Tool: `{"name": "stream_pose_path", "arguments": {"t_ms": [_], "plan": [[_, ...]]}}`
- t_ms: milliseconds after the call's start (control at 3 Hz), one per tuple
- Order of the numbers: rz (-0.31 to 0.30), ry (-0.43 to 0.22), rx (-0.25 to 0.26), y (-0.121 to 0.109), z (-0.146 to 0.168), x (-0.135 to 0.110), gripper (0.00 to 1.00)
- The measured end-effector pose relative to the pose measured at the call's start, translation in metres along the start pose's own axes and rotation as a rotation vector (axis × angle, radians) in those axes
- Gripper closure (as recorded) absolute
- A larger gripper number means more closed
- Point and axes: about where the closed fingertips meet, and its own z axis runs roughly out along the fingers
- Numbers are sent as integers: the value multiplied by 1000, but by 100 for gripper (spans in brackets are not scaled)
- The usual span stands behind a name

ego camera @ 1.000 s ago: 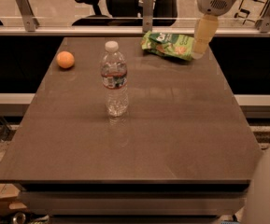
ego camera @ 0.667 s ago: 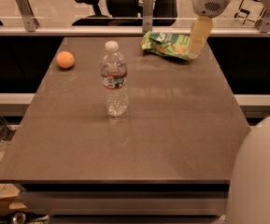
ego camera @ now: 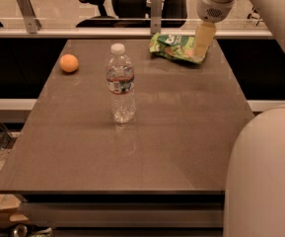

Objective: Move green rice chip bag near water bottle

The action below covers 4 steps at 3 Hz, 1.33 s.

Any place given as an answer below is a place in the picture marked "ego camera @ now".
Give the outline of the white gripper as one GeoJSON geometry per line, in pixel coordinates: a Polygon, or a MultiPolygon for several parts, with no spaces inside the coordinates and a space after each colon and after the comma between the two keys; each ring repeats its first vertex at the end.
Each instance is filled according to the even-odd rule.
{"type": "Polygon", "coordinates": [[[227,18],[236,0],[197,0],[198,17],[202,22],[196,29],[193,54],[204,57],[216,34],[216,26],[227,18]]]}

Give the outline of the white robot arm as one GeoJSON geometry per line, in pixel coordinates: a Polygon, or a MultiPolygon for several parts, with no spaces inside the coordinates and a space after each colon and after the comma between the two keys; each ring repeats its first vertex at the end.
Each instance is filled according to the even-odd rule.
{"type": "MultiPolygon", "coordinates": [[[[250,0],[285,53],[285,0],[250,0]]],[[[205,22],[224,20],[235,0],[198,0],[205,22]]],[[[253,118],[230,157],[223,237],[285,237],[285,105],[253,118]]]]}

